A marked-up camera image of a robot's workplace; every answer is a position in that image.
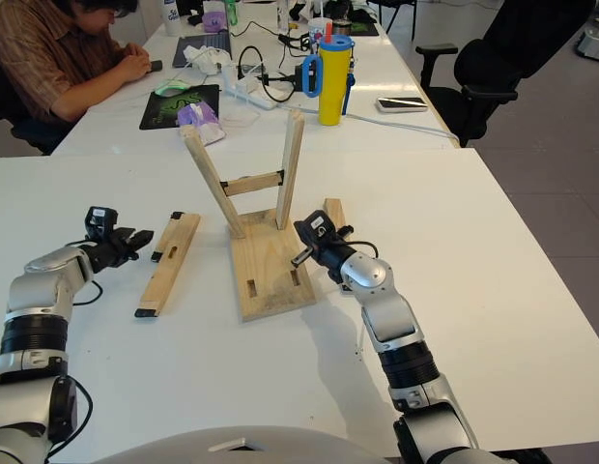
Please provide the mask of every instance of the gray floor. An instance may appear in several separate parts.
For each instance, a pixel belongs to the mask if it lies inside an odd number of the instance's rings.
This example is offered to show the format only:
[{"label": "gray floor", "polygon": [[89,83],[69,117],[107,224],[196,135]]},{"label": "gray floor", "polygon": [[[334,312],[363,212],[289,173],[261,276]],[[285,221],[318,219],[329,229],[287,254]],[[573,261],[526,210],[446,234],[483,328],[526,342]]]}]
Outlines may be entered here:
[{"label": "gray floor", "polygon": [[[498,0],[482,3],[500,5]],[[385,10],[384,23],[390,18]],[[452,42],[461,47],[481,37],[495,13],[476,5],[420,3],[415,41],[411,43],[411,7],[401,9],[389,36],[419,79],[422,63],[416,45]],[[510,196],[599,336],[599,63],[574,54],[577,37],[521,83],[519,99],[498,109],[486,136],[471,146]],[[459,87],[452,75],[454,59],[440,58],[433,85]],[[545,452],[554,464],[599,464],[599,443]]]}]

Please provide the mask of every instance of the black office chair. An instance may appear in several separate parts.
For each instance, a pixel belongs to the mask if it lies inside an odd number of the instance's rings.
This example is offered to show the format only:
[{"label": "black office chair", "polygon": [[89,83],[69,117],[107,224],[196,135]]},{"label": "black office chair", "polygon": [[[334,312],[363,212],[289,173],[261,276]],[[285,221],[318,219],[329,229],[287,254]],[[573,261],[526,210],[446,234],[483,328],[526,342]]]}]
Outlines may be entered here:
[{"label": "black office chair", "polygon": [[58,128],[33,119],[0,66],[0,120],[2,119],[12,124],[13,137],[26,141],[43,155],[50,155],[70,131],[69,128]]},{"label": "black office chair", "polygon": [[398,10],[400,10],[400,7],[402,7],[403,5],[409,5],[414,7],[414,24],[412,26],[412,40],[415,39],[415,14],[417,13],[417,0],[368,0],[368,2],[379,5],[380,24],[383,24],[382,7],[395,9],[394,14],[392,15],[392,19],[389,21],[389,24],[385,29],[386,32],[389,32],[389,30],[392,28],[392,24],[394,23],[394,19],[396,19],[396,16],[398,15]]},{"label": "black office chair", "polygon": [[481,138],[500,104],[518,98],[522,78],[534,75],[579,30],[594,0],[505,0],[483,39],[469,42],[454,64],[462,89],[431,87],[435,61],[458,53],[452,43],[418,46],[421,86],[461,146]]}]

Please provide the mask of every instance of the white table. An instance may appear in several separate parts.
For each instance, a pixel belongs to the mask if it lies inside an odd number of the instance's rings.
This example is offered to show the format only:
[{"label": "white table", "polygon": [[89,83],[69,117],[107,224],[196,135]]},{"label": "white table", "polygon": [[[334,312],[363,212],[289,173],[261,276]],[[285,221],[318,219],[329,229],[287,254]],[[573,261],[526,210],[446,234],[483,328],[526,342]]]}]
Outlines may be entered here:
[{"label": "white table", "polygon": [[[234,29],[241,32],[250,19],[269,26],[275,31],[275,5],[242,5],[241,22]],[[430,128],[444,129],[439,116],[433,110],[424,113],[382,114],[375,107],[377,97],[383,96],[418,96],[420,91],[411,71],[385,35],[381,26],[379,37],[358,37],[355,57],[357,58],[356,80],[353,87],[349,111],[357,115],[380,119],[382,121],[399,122]],[[186,35],[202,33],[202,26],[196,28],[185,24]],[[282,44],[273,35],[250,26],[248,31],[232,38],[234,60],[238,60],[243,48],[248,44],[256,45],[264,55],[268,69],[277,69],[282,57]],[[117,155],[159,153],[161,156],[176,157],[181,155],[182,142],[177,137],[177,130],[140,130],[138,128],[149,94],[164,79],[171,78],[179,70],[171,68],[171,62],[177,46],[176,37],[168,37],[161,26],[147,41],[145,47],[152,60],[161,59],[164,64],[162,72],[154,72],[142,80],[127,85],[107,101],[90,108],[78,125],[71,131],[53,157],[62,156],[97,156],[102,153]],[[244,60],[256,63],[253,52],[246,53]],[[282,70],[293,72],[293,66],[300,58],[289,57]],[[197,70],[187,69],[180,79],[200,84],[204,75]],[[222,84],[221,77],[208,78],[208,83]],[[304,94],[295,94],[289,104],[301,105],[316,109],[318,99],[309,99]],[[220,117],[224,120],[231,113],[242,110],[246,103],[235,101],[232,97],[221,95]],[[238,128],[225,124],[227,137],[215,143],[210,151],[212,156],[228,150],[277,150],[284,142],[286,110],[274,109],[266,111],[258,109],[260,118],[250,127]],[[372,155],[383,150],[393,151],[408,149],[441,149],[452,148],[454,141],[433,133],[403,130],[377,126],[361,121],[346,119],[337,127],[324,127],[317,121],[316,115],[306,115],[306,128],[303,139],[304,150],[327,152],[331,149],[360,150]]]},{"label": "white table", "polygon": [[[279,153],[219,153],[214,162],[232,179],[276,169]],[[599,440],[599,340],[477,153],[384,157],[302,152],[291,218],[326,196],[342,199],[354,237],[392,265],[482,447]],[[275,190],[236,198],[240,213],[267,208]],[[133,316],[153,245],[98,275],[102,299],[74,311],[70,372],[96,409],[60,462],[232,424],[309,427],[397,454],[397,414],[359,306],[323,269],[308,265],[317,304],[240,322],[224,218],[186,150],[0,159],[0,334],[11,280],[30,259],[82,237],[91,205],[116,208],[120,225],[154,229],[155,241],[172,211],[202,220],[159,318]]]}]

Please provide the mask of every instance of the black hair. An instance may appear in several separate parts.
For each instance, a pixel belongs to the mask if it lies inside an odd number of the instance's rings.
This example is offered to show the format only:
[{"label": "black hair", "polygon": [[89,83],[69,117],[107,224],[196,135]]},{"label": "black hair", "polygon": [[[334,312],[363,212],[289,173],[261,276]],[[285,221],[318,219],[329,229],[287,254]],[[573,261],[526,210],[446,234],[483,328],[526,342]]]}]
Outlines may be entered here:
[{"label": "black hair", "polygon": [[[138,0],[74,0],[78,5],[83,7],[87,13],[109,8],[116,12],[115,16],[124,17],[128,13],[134,13],[138,8]],[[71,0],[53,0],[57,8],[66,15],[74,17],[74,12],[71,10]]]}]

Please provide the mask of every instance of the person's hand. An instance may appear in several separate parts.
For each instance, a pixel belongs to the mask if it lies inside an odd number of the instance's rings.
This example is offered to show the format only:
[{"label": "person's hand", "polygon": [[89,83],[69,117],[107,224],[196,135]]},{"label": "person's hand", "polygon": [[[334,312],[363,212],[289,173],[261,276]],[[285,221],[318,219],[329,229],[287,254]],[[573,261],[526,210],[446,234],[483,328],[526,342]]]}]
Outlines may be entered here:
[{"label": "person's hand", "polygon": [[128,43],[124,48],[124,56],[145,56],[149,59],[149,53],[141,45],[136,43]]},{"label": "person's hand", "polygon": [[122,73],[125,82],[138,80],[152,69],[149,56],[129,55],[125,57],[117,68]]}]

